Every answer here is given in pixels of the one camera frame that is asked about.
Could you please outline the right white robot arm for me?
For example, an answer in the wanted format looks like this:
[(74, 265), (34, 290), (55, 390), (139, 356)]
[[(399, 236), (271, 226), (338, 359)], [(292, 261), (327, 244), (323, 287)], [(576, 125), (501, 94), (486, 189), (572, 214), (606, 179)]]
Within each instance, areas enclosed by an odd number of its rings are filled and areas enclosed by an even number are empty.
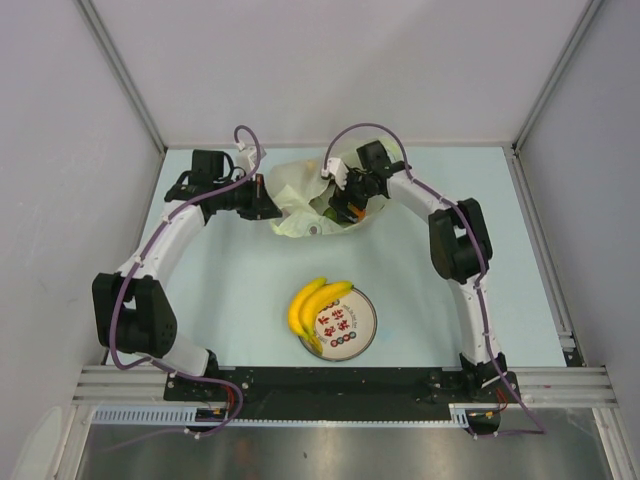
[(494, 334), (488, 311), (485, 277), (493, 247), (480, 204), (473, 198), (454, 202), (411, 172), (376, 140), (355, 150), (359, 165), (326, 154), (321, 176), (335, 184), (329, 205), (337, 218), (355, 223), (368, 201), (377, 196), (407, 207), (428, 224), (430, 258), (448, 282), (461, 330), (461, 388), (473, 401), (484, 401), (496, 390), (516, 398), (506, 357)]

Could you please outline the yellow fake banana bunch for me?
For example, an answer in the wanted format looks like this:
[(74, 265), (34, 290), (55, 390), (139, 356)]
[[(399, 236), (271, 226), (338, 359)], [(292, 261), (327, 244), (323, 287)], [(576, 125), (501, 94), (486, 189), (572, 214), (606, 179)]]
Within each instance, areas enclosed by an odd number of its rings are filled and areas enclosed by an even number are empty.
[(350, 281), (328, 283), (325, 277), (317, 277), (304, 286), (291, 301), (287, 312), (290, 331), (304, 340), (317, 354), (323, 347), (315, 331), (315, 321), (322, 309), (348, 295), (353, 290)]

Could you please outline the round printed plate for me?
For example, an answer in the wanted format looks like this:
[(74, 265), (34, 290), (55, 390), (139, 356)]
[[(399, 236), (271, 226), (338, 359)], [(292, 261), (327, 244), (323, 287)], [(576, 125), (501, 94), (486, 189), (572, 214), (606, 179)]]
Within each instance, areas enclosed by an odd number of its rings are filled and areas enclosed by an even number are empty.
[(315, 332), (322, 345), (318, 353), (305, 339), (299, 341), (315, 357), (329, 362), (352, 360), (373, 343), (378, 327), (376, 310), (369, 298), (353, 289), (316, 317)]

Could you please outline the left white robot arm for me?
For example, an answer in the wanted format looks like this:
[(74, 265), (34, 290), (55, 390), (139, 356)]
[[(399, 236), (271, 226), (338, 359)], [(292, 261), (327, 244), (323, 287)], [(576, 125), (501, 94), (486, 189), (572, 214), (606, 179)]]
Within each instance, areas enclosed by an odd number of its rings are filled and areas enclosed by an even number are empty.
[(100, 273), (92, 283), (99, 343), (112, 355), (134, 354), (138, 362), (158, 362), (187, 375), (187, 389), (202, 400), (220, 390), (217, 357), (179, 333), (165, 287), (213, 215), (234, 211), (250, 221), (281, 217), (258, 171), (263, 156), (257, 146), (241, 147), (237, 157), (194, 150), (190, 168), (166, 192), (160, 220), (145, 244), (116, 272)]

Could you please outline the green orange fake mango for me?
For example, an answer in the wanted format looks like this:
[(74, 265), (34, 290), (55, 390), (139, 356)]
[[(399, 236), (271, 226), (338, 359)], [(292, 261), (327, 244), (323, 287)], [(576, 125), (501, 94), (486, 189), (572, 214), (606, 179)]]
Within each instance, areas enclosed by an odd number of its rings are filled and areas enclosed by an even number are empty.
[(339, 223), (339, 216), (336, 210), (332, 207), (328, 207), (324, 210), (323, 216), (332, 220), (335, 223)]

